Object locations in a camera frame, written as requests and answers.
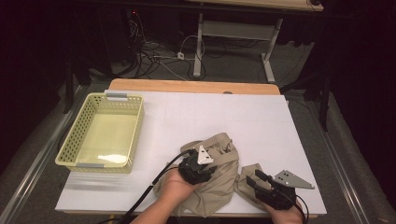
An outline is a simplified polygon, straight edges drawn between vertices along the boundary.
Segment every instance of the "wooden table edge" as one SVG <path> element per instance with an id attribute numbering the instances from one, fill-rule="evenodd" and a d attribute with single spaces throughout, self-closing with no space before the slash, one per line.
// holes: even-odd
<path id="1" fill-rule="evenodd" d="M 109 89 L 117 91 L 226 92 L 233 94 L 280 95 L 279 88 L 274 84 L 125 78 L 113 79 Z"/>

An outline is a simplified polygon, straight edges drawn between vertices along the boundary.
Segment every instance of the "table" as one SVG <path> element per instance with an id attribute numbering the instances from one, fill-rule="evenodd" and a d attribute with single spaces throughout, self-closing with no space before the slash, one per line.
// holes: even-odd
<path id="1" fill-rule="evenodd" d="M 187 139 L 204 139 L 221 130 L 233 139 L 240 154 L 241 166 L 259 162 L 264 171 L 274 175 L 286 168 L 295 171 L 295 174 L 303 174 L 305 180 L 317 185 L 287 103 L 274 85 L 115 79 L 110 89 L 134 91 L 145 97 L 146 112 L 133 170 L 128 175 L 71 172 L 56 210 L 66 213 L 123 214 L 140 197 L 164 165 L 178 154 L 178 147 L 187 143 Z M 257 148 L 263 144 L 271 150 Z M 259 149 L 265 153 L 256 155 L 255 152 Z M 279 157 L 278 153 L 283 153 L 285 159 L 272 160 L 273 157 Z M 297 193 L 308 202 L 308 206 L 311 204 L 311 214 L 326 213 L 318 189 L 297 189 Z M 136 212 L 143 211 L 154 200 L 155 196 L 151 192 Z M 214 215 L 265 216 L 267 214 L 237 194 Z"/>
<path id="2" fill-rule="evenodd" d="M 185 13 L 205 13 L 205 14 L 222 14 L 222 15 L 246 15 L 246 16 L 266 16 L 271 18 L 277 18 L 278 26 L 281 24 L 284 18 L 289 19 L 296 19 L 301 17 L 312 17 L 312 11 L 308 11 L 306 1 L 304 0 L 233 0 L 233 4 L 230 5 L 231 0 L 220 0 L 223 1 L 219 4 L 206 4 L 200 5 L 196 4 L 206 2 L 208 3 L 211 0 L 193 0 L 192 1 L 180 1 L 179 3 L 172 3 L 167 4 L 163 3 L 162 1 L 142 1 L 142 0 L 135 0 L 130 2 L 120 2 L 120 1 L 109 1 L 109 0 L 63 0 L 61 1 L 65 5 L 69 5 L 71 7 L 78 7 L 78 6 L 110 6 L 110 7 L 135 7 L 135 8 L 143 8 L 143 9 L 150 9 L 150 10 L 168 10 L 168 11 L 175 11 L 175 12 L 185 12 Z M 320 7 L 312 6 L 311 9 L 320 11 Z M 315 20 L 316 21 L 345 21 L 350 20 L 349 15 L 345 14 L 337 14 L 337 13 L 315 13 Z M 272 48 L 275 45 L 275 40 L 277 37 L 278 29 L 272 30 L 272 38 L 271 38 L 271 45 L 265 55 L 262 55 L 262 61 L 264 64 L 265 73 L 267 75 L 267 79 L 270 82 L 274 82 L 274 78 L 272 76 L 272 69 L 269 64 L 269 57 L 272 52 Z M 199 62 L 194 65 L 195 74 L 198 76 L 200 74 L 200 66 Z M 65 111 L 67 111 L 72 104 L 72 93 L 70 92 L 73 78 L 73 72 L 68 71 L 67 76 L 69 77 L 66 82 L 67 88 L 67 98 L 66 102 L 68 102 L 68 106 Z"/>
<path id="3" fill-rule="evenodd" d="M 308 0 L 188 0 L 197 3 L 208 4 L 223 4 L 240 7 L 271 7 L 276 9 L 293 9 L 301 11 L 322 11 L 323 7 L 313 6 L 309 4 Z M 202 66 L 202 37 L 203 35 L 223 36 L 223 37 L 237 37 L 245 39 L 256 39 L 269 41 L 269 45 L 265 53 L 262 53 L 262 65 L 267 76 L 268 83 L 275 83 L 275 77 L 269 62 L 271 53 L 274 50 L 276 39 L 279 34 L 282 18 L 278 18 L 275 24 L 259 25 L 259 24 L 245 24 L 239 22 L 225 22 L 225 21 L 209 21 L 204 20 L 204 15 L 201 13 L 198 20 L 198 36 L 196 53 L 194 57 L 193 75 L 199 77 L 201 75 Z"/>

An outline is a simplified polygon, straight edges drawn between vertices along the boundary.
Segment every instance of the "wire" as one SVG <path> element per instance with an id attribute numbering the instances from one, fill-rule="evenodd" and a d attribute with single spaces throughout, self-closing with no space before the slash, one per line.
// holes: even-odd
<path id="1" fill-rule="evenodd" d="M 304 204 L 304 206 L 305 206 L 305 209 L 306 209 L 306 221 L 305 221 L 305 224 L 307 224 L 307 223 L 308 223 L 308 219 L 309 219 L 309 210 L 308 210 L 308 206 L 306 205 L 306 202 L 303 200 L 302 197 L 300 197 L 299 195 L 296 195 L 296 196 L 297 196 L 297 198 L 299 198 L 299 199 L 303 202 L 303 204 Z"/>
<path id="2" fill-rule="evenodd" d="M 135 71 L 134 77 L 132 77 L 132 78 L 139 78 L 139 77 L 142 77 L 142 76 L 147 76 L 148 78 L 151 78 L 151 77 L 148 76 L 148 74 L 155 72 L 155 71 L 158 69 L 159 65 L 157 65 L 157 67 L 155 67 L 153 70 L 150 71 L 151 67 L 152 67 L 157 61 L 153 60 L 145 51 L 140 50 L 139 52 L 140 52 L 140 53 L 139 53 L 140 61 L 139 61 L 139 64 L 138 64 L 138 68 L 137 68 L 136 71 Z M 143 60 L 144 60 L 145 58 L 148 58 L 149 61 L 150 61 L 150 63 L 143 63 Z M 147 69 L 147 70 L 143 70 L 142 64 L 148 65 L 148 69 Z"/>
<path id="3" fill-rule="evenodd" d="M 204 42 L 204 40 L 203 40 L 201 37 L 199 37 L 198 35 L 189 35 L 189 36 L 187 36 L 187 37 L 183 40 L 183 43 L 181 44 L 180 53 L 181 53 L 181 51 L 183 50 L 183 46 L 184 46 L 184 43 L 186 42 L 186 40 L 187 40 L 188 38 L 191 38 L 191 37 L 196 37 L 197 39 L 200 39 L 200 40 L 201 40 L 201 43 L 202 43 L 202 45 L 203 45 L 204 47 L 203 47 L 203 50 L 202 50 L 202 52 L 201 52 L 201 56 L 199 56 L 198 58 L 204 56 L 204 53 L 205 53 L 205 42 Z"/>
<path id="4" fill-rule="evenodd" d="M 183 79 L 185 81 L 187 81 L 186 78 L 179 76 L 178 74 L 176 74 L 174 71 L 172 71 L 168 66 L 166 66 L 164 63 L 159 62 L 160 65 L 162 65 L 163 67 L 165 67 L 166 69 L 168 69 L 169 72 L 171 72 L 173 75 L 175 75 L 176 77 Z"/>
<path id="5" fill-rule="evenodd" d="M 189 69 L 187 71 L 187 77 L 189 77 L 190 70 L 191 70 L 191 64 L 188 61 L 177 59 L 176 61 L 172 61 L 172 62 L 168 62 L 168 63 L 164 63 L 164 64 L 169 64 L 169 63 L 186 63 L 186 64 L 188 64 Z"/>
<path id="6" fill-rule="evenodd" d="M 301 215 L 303 216 L 303 224 L 307 224 L 308 223 L 308 219 L 309 219 L 309 211 L 308 211 L 308 206 L 306 205 L 305 201 L 298 195 L 296 195 L 299 199 L 301 199 L 301 201 L 303 201 L 305 208 L 306 208 L 306 214 L 307 216 L 305 217 L 304 211 L 303 209 L 297 204 L 296 201 L 293 201 L 288 195 L 286 195 L 285 193 L 283 193 L 280 190 L 277 190 L 276 192 L 278 192 L 279 194 L 281 194 L 283 197 L 285 197 L 287 200 L 289 200 L 294 207 L 297 208 L 297 210 L 301 213 Z"/>
<path id="7" fill-rule="evenodd" d="M 145 41 L 145 43 L 147 43 L 148 41 L 146 40 L 146 37 L 145 37 L 145 30 L 144 30 L 144 28 L 143 28 L 143 23 L 142 23 L 142 21 L 140 20 L 139 14 L 138 14 L 136 11 L 134 12 L 134 14 L 136 15 L 137 19 L 139 20 L 140 27 L 142 28 L 143 40 Z"/>
<path id="8" fill-rule="evenodd" d="M 207 51 L 206 51 L 206 56 L 209 57 L 209 58 L 218 59 L 218 58 L 221 58 L 221 57 L 223 57 L 224 55 L 226 55 L 226 53 L 227 53 L 227 47 L 225 46 L 224 41 L 219 41 L 219 40 L 217 40 L 216 38 L 214 38 L 214 39 L 215 39 L 215 41 L 219 42 L 219 43 L 223 46 L 224 50 L 223 50 L 223 52 L 222 52 L 220 55 L 216 55 L 216 56 L 210 55 L 210 54 L 208 54 Z"/>
<path id="9" fill-rule="evenodd" d="M 259 42 L 264 41 L 264 40 L 246 40 L 246 39 L 241 39 L 241 38 L 226 38 L 224 39 L 224 42 L 228 43 L 228 45 L 233 46 L 231 49 L 251 49 L 255 47 Z M 246 44 L 235 44 L 235 42 L 247 42 Z"/>
<path id="10" fill-rule="evenodd" d="M 171 167 L 171 168 L 167 169 L 165 172 L 168 172 L 168 171 L 173 170 L 173 169 L 176 169 L 176 168 L 178 168 L 178 166 Z"/>
<path id="11" fill-rule="evenodd" d="M 145 200 L 146 196 L 149 194 L 151 189 L 154 188 L 155 184 L 157 184 L 157 182 L 160 180 L 160 178 L 163 176 L 163 174 L 165 174 L 167 171 L 170 170 L 170 169 L 168 169 L 169 166 L 171 166 L 178 158 L 182 157 L 183 155 L 185 155 L 187 153 L 191 154 L 193 151 L 195 151 L 195 149 L 189 149 L 189 150 L 183 151 L 180 154 L 178 154 L 174 159 L 172 159 L 160 171 L 160 173 L 157 175 L 157 177 L 155 177 L 155 179 L 151 182 L 151 184 L 148 186 L 148 188 L 145 190 L 145 192 L 142 194 L 142 196 L 140 196 L 140 198 L 137 200 L 137 202 L 134 204 L 134 206 L 132 206 L 132 208 L 127 213 L 125 213 L 125 215 L 122 217 L 122 219 L 120 221 L 120 224 L 129 224 L 132 221 L 131 214 L 134 212 L 134 210 L 137 208 L 137 206 L 139 206 L 139 204 L 141 204 L 143 202 L 143 200 Z"/>
<path id="12" fill-rule="evenodd" d="M 161 45 L 161 44 L 158 44 L 158 43 L 155 43 L 155 42 L 147 42 L 146 44 L 147 44 L 147 45 L 148 45 L 148 44 L 158 45 L 158 47 L 157 47 L 156 49 L 163 48 L 163 49 L 166 49 L 167 51 L 171 52 L 173 55 L 176 55 L 171 49 L 167 48 L 167 47 L 164 46 L 164 45 Z"/>

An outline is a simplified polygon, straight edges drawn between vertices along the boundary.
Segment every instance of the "forearm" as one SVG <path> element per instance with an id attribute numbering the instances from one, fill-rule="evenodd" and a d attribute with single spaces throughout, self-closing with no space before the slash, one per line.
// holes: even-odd
<path id="1" fill-rule="evenodd" d="M 132 221 L 132 224 L 164 224 L 178 203 L 158 200 Z"/>
<path id="2" fill-rule="evenodd" d="M 303 224 L 303 216 L 294 206 L 289 210 L 275 210 L 265 203 L 262 205 L 271 215 L 274 224 Z"/>

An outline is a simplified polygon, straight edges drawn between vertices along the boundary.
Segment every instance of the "black cable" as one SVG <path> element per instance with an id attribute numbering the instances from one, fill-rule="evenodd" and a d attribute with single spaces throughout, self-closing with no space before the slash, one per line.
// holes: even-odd
<path id="1" fill-rule="evenodd" d="M 308 210 L 308 206 L 306 205 L 306 202 L 303 200 L 303 198 L 302 197 L 300 197 L 300 196 L 298 196 L 298 195 L 296 195 L 297 196 L 297 198 L 299 198 L 302 202 L 303 202 L 303 204 L 304 204 L 304 206 L 305 206 L 305 209 L 306 209 L 306 221 L 305 221 L 305 224 L 307 224 L 308 223 L 308 219 L 309 219 L 309 210 Z"/>
<path id="2" fill-rule="evenodd" d="M 151 63 L 150 63 L 150 64 L 144 63 L 145 65 L 148 65 L 148 69 L 147 69 L 146 71 L 142 69 L 142 70 L 144 71 L 143 74 L 140 74 L 140 75 L 138 75 L 137 77 L 134 77 L 134 78 L 139 78 L 139 77 L 143 77 L 143 76 L 146 76 L 146 77 L 148 77 L 148 78 L 151 78 L 151 77 L 148 76 L 148 74 L 151 74 L 151 73 L 157 71 L 157 69 L 160 67 L 160 63 L 159 63 L 158 60 L 155 60 L 155 59 L 152 59 L 151 57 L 149 57 L 149 55 L 148 55 L 146 52 L 142 51 L 141 53 L 146 54 L 145 57 L 147 57 L 147 58 L 151 61 Z M 154 69 L 152 69 L 152 70 L 150 71 L 151 67 L 152 67 L 154 64 L 157 64 L 157 66 L 154 67 Z"/>
<path id="3" fill-rule="evenodd" d="M 277 193 L 281 194 L 283 197 L 285 197 L 287 200 L 289 200 L 294 207 L 297 208 L 297 210 L 301 213 L 301 215 L 303 216 L 303 224 L 307 224 L 308 223 L 308 219 L 309 219 L 309 212 L 308 212 L 308 206 L 306 205 L 305 201 L 298 195 L 296 195 L 299 199 L 301 199 L 305 205 L 306 208 L 306 213 L 307 213 L 307 217 L 305 217 L 304 211 L 303 209 L 297 204 L 297 202 L 293 201 L 288 195 L 286 195 L 285 193 L 283 193 L 282 191 L 277 190 Z"/>
<path id="4" fill-rule="evenodd" d="M 231 45 L 234 47 L 234 49 L 251 49 L 253 47 L 255 47 L 257 44 L 259 44 L 259 42 L 263 41 L 263 40 L 246 40 L 246 39 L 230 39 L 227 38 L 224 40 L 228 45 Z M 235 44 L 235 42 L 243 42 L 246 41 L 247 43 L 245 45 L 238 45 Z"/>
<path id="5" fill-rule="evenodd" d="M 163 174 L 165 174 L 169 168 L 169 166 L 171 166 L 178 158 L 180 158 L 181 156 L 187 154 L 187 153 L 192 153 L 195 149 L 189 149 L 186 150 L 184 152 L 181 152 L 180 154 L 178 154 L 174 159 L 172 159 L 161 171 L 160 173 L 157 175 L 157 177 L 155 177 L 155 179 L 151 182 L 151 184 L 148 186 L 148 188 L 145 190 L 145 192 L 142 194 L 142 196 L 140 196 L 140 198 L 137 200 L 137 202 L 134 204 L 134 206 L 131 207 L 131 209 L 125 213 L 125 215 L 122 217 L 120 224 L 129 224 L 132 221 L 132 216 L 131 214 L 134 212 L 134 210 L 137 208 L 137 206 L 139 206 L 139 204 L 141 204 L 143 202 L 143 200 L 145 200 L 146 196 L 149 194 L 149 192 L 151 191 L 152 188 L 154 188 L 155 184 L 157 184 L 157 182 L 160 180 L 161 176 L 163 176 Z"/>
<path id="6" fill-rule="evenodd" d="M 138 77 L 141 67 L 142 67 L 142 54 L 139 53 L 139 62 L 138 62 L 138 66 L 137 66 L 136 72 L 134 73 L 134 77 L 133 78 L 137 78 Z"/>
<path id="7" fill-rule="evenodd" d="M 167 169 L 165 172 L 168 172 L 168 171 L 173 170 L 173 169 L 176 169 L 176 168 L 178 168 L 178 166 L 171 167 L 171 168 Z"/>
<path id="8" fill-rule="evenodd" d="M 191 64 L 186 61 L 186 60 L 176 60 L 176 61 L 172 61 L 172 62 L 168 62 L 168 63 L 164 63 L 164 64 L 169 64 L 169 63 L 186 63 L 189 65 L 189 69 L 187 71 L 187 77 L 189 76 L 190 70 L 191 70 Z"/>
<path id="9" fill-rule="evenodd" d="M 206 48 L 206 53 L 205 53 L 205 55 L 206 55 L 207 57 L 218 59 L 218 58 L 221 58 L 221 57 L 223 57 L 224 55 L 227 54 L 227 47 L 225 46 L 224 41 L 219 41 L 219 40 L 217 40 L 216 38 L 210 39 L 210 40 L 211 40 L 211 41 L 215 40 L 215 41 L 219 42 L 219 43 L 223 46 L 224 51 L 223 51 L 220 55 L 213 56 L 213 55 L 210 55 L 210 54 L 208 53 L 208 52 L 209 52 L 209 49 Z M 206 40 L 205 42 L 206 42 L 206 45 L 207 45 L 208 47 L 210 47 L 210 45 L 207 44 L 207 42 L 210 42 L 210 41 Z"/>

